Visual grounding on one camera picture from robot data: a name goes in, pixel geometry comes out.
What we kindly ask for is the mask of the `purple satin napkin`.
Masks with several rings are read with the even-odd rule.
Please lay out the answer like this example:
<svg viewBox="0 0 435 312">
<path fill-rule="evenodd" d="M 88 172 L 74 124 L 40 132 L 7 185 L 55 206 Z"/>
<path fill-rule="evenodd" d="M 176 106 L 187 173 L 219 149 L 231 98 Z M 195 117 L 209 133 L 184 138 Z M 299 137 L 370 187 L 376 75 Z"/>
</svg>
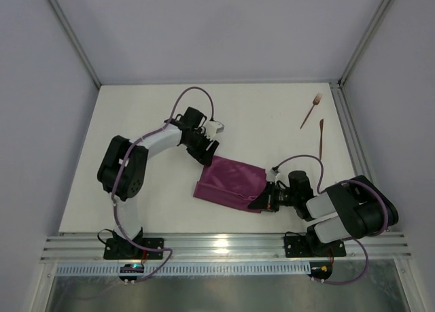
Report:
<svg viewBox="0 0 435 312">
<path fill-rule="evenodd" d="M 237 160 L 214 156 L 204 167 L 193 197 L 239 211 L 260 213 L 249 206 L 266 188 L 266 170 Z"/>
</svg>

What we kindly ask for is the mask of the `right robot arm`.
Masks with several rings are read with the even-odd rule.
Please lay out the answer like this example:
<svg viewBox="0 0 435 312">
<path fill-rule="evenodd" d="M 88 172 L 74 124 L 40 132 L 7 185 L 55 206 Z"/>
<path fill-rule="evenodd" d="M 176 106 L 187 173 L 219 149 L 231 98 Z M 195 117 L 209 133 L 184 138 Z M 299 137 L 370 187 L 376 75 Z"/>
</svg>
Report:
<svg viewBox="0 0 435 312">
<path fill-rule="evenodd" d="M 317 196 L 304 171 L 292 171 L 288 179 L 288 186 L 268 181 L 247 210 L 276 212 L 282 206 L 293 207 L 307 222 L 335 213 L 307 228 L 304 241 L 312 252 L 327 250 L 345 239 L 378 236 L 398 223 L 394 204 L 363 175 L 329 186 Z"/>
</svg>

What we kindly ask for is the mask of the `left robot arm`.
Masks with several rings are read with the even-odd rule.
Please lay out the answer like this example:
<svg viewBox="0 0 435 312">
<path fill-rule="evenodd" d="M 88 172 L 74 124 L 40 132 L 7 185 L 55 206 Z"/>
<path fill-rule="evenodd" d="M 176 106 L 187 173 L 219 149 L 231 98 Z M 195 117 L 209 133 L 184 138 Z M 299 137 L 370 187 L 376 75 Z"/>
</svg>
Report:
<svg viewBox="0 0 435 312">
<path fill-rule="evenodd" d="M 110 194 L 116 223 L 116 237 L 137 249 L 144 249 L 143 234 L 133 200 L 141 190 L 148 160 L 180 145 L 199 164 L 209 167 L 219 146 L 216 135 L 224 125 L 199 110 L 188 107 L 184 114 L 169 117 L 162 126 L 132 142 L 120 135 L 109 143 L 97 172 L 97 180 Z"/>
</svg>

